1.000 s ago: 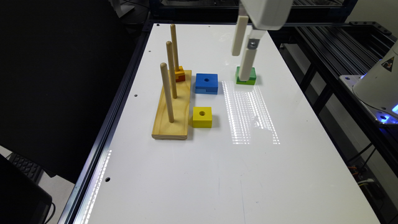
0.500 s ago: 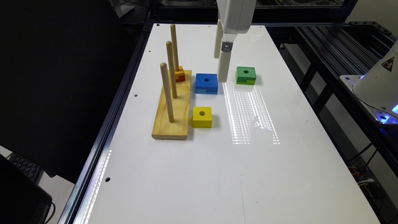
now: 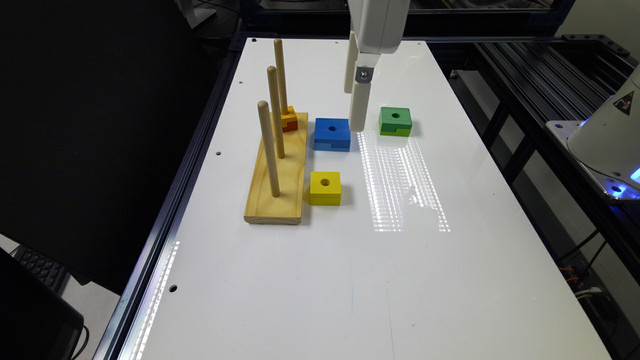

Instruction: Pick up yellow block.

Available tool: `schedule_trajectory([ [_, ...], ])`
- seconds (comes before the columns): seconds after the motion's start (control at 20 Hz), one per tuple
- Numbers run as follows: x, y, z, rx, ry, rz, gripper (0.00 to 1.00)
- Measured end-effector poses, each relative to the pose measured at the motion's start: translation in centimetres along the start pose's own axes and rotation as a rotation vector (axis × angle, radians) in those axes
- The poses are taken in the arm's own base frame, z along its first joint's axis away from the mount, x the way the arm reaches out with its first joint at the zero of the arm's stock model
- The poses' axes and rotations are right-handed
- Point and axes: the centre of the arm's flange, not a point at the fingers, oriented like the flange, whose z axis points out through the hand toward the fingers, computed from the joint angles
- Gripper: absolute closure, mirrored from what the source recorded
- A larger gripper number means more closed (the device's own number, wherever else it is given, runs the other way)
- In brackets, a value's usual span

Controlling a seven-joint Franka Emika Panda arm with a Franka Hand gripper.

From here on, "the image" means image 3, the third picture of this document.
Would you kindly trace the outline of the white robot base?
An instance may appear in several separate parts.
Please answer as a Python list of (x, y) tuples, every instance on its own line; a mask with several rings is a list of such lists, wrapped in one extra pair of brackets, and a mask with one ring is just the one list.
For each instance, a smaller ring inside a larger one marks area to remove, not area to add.
[(605, 198), (639, 201), (638, 70), (589, 118), (546, 127)]

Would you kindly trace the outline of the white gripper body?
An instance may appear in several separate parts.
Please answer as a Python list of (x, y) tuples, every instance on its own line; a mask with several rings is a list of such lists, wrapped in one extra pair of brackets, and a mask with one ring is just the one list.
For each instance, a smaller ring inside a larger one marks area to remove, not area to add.
[(357, 48), (369, 54), (391, 54), (399, 47), (409, 0), (348, 0)]

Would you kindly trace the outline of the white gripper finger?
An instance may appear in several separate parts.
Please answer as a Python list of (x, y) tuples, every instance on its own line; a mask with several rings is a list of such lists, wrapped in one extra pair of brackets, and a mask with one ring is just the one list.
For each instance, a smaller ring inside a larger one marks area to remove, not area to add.
[(378, 54), (363, 53), (365, 60), (374, 60), (372, 64), (360, 66), (356, 61), (355, 80), (353, 83), (349, 114), (349, 128), (352, 132), (364, 130), (370, 97), (371, 82), (374, 75), (374, 65), (379, 59)]
[(344, 92), (350, 94), (352, 92), (353, 83), (355, 80), (356, 61), (358, 57), (358, 46), (353, 30), (349, 34), (349, 44), (347, 51), (347, 60), (344, 77)]

